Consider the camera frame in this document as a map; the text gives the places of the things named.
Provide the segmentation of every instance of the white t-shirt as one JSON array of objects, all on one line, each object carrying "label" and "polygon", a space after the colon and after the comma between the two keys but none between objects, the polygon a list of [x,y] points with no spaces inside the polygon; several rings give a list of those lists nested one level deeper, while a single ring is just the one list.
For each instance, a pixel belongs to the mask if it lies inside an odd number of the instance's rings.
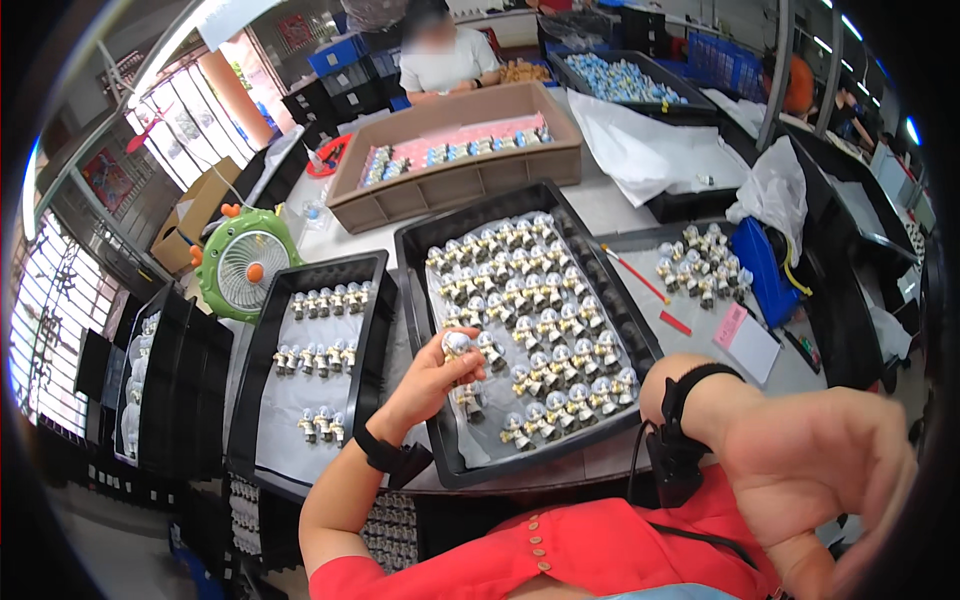
[{"label": "white t-shirt", "polygon": [[410,91],[448,91],[461,81],[479,79],[500,68],[487,37],[475,29],[458,27],[453,46],[422,52],[416,46],[400,57],[400,85]]}]

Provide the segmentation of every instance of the fan grille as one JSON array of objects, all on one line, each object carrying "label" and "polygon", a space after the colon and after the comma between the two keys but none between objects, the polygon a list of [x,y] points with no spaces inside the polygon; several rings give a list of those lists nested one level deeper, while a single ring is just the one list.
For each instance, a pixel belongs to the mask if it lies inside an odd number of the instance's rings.
[{"label": "fan grille", "polygon": [[[263,267],[263,277],[247,279],[251,264]],[[223,299],[243,312],[258,312],[270,291],[274,276],[290,267],[290,255],[276,236],[266,231],[247,231],[227,244],[217,263],[217,286]]]}]

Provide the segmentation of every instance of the black cable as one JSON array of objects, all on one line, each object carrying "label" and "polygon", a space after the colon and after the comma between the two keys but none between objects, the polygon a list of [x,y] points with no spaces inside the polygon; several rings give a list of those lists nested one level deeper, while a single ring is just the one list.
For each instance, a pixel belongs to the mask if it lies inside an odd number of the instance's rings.
[{"label": "black cable", "polygon": [[[645,419],[643,423],[640,424],[640,430],[636,432],[636,442],[634,443],[634,455],[630,458],[630,475],[627,477],[627,502],[631,506],[634,504],[634,474],[636,473],[636,456],[640,451],[640,442],[643,440],[643,434],[647,430],[647,425],[653,425],[656,427],[653,422],[649,419]],[[659,531],[662,534],[670,534],[673,536],[678,536],[680,538],[688,538],[690,540],[705,541],[706,543],[713,545],[721,545],[730,548],[740,559],[751,566],[753,569],[759,571],[754,560],[750,558],[750,555],[747,554],[747,551],[743,549],[739,543],[729,540],[727,538],[722,538],[720,536],[709,536],[706,534],[697,534],[692,531],[686,531],[683,529],[677,529],[675,527],[667,527],[666,525],[658,525],[657,523],[651,523],[647,521],[654,530]]]}]

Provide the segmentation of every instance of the green fan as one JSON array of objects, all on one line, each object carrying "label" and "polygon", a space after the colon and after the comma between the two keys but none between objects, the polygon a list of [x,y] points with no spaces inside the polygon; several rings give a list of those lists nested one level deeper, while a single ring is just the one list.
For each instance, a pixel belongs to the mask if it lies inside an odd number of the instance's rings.
[{"label": "green fan", "polygon": [[192,246],[193,266],[204,301],[216,314],[256,323],[274,276],[303,264],[290,231],[271,210],[224,204],[229,217],[201,250]]}]

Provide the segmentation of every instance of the brown plastic crate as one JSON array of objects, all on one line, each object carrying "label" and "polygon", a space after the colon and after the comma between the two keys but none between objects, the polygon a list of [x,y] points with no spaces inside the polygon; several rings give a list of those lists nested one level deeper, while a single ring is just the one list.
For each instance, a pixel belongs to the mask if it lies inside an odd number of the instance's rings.
[{"label": "brown plastic crate", "polygon": [[[553,142],[469,156],[357,188],[370,148],[425,133],[540,112]],[[447,210],[533,180],[580,182],[580,130],[540,82],[497,85],[408,108],[363,127],[354,136],[330,185],[326,205],[350,233]]]}]

